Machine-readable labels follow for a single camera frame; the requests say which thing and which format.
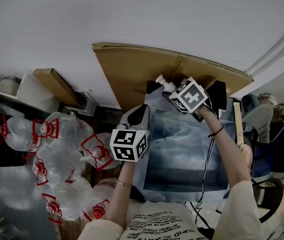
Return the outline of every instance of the fiducial marker cube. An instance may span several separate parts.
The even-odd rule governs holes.
[[[181,112],[193,113],[204,103],[207,95],[203,87],[190,77],[169,96],[169,99]]]
[[[115,160],[137,162],[147,149],[147,131],[114,129],[110,146]]]

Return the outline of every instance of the person's right arm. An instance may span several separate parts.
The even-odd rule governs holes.
[[[216,133],[222,128],[222,124],[207,107],[201,106],[198,111],[212,133]],[[230,189],[241,181],[251,181],[245,158],[225,129],[221,130],[214,138],[221,154]]]

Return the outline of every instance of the bracelet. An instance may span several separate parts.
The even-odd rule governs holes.
[[[116,182],[119,183],[120,185],[123,185],[124,187],[131,187],[131,186],[133,186],[133,185],[131,185],[131,184],[121,183],[121,182],[118,181],[117,179],[116,179]]]
[[[217,132],[214,132],[214,133],[212,133],[212,134],[210,134],[209,136],[207,136],[207,137],[214,137],[215,135],[217,135],[220,131],[222,131],[223,130],[223,128],[224,128],[224,126],[222,126],[222,128],[220,129],[220,130],[218,130]]]

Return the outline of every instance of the plastic bottle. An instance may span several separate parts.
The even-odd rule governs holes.
[[[21,117],[11,117],[6,121],[3,115],[3,125],[0,125],[0,144],[5,140],[6,144],[16,151],[36,151],[41,143],[41,138],[33,134],[40,131],[40,124]]]
[[[61,219],[73,221],[83,213],[85,200],[89,197],[91,185],[83,177],[74,177],[56,185],[51,193],[43,193],[47,202],[49,220],[61,224]]]
[[[77,150],[93,129],[74,114],[55,112],[51,114],[40,128],[43,142],[57,151]]]
[[[37,185],[57,185],[69,178],[80,176],[86,164],[81,161],[82,154],[77,151],[54,151],[49,146],[40,147],[35,154],[26,157],[34,157],[32,170],[37,175]]]
[[[86,139],[82,143],[84,149],[82,160],[95,167],[98,171],[117,167],[120,161],[114,159],[110,147],[111,136],[110,133],[103,132]]]
[[[108,208],[114,193],[116,181],[114,178],[107,178],[98,183],[86,199],[82,217],[91,222],[101,219]]]

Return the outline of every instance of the shirt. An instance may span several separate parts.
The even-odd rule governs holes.
[[[180,203],[147,201],[126,229],[98,219],[86,224],[79,240],[203,240],[190,211]],[[252,184],[241,181],[230,191],[213,240],[262,240]]]

